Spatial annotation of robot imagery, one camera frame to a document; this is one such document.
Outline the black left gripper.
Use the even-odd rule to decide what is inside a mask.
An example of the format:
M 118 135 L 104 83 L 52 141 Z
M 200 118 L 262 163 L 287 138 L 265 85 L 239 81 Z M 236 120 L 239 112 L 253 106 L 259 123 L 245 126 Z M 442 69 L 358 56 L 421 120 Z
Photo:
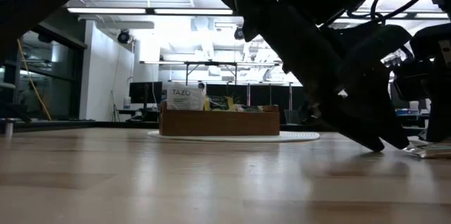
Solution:
M 329 42 L 317 28 L 331 18 L 330 0 L 234 0 L 245 36 L 261 35 L 289 68 L 329 68 Z

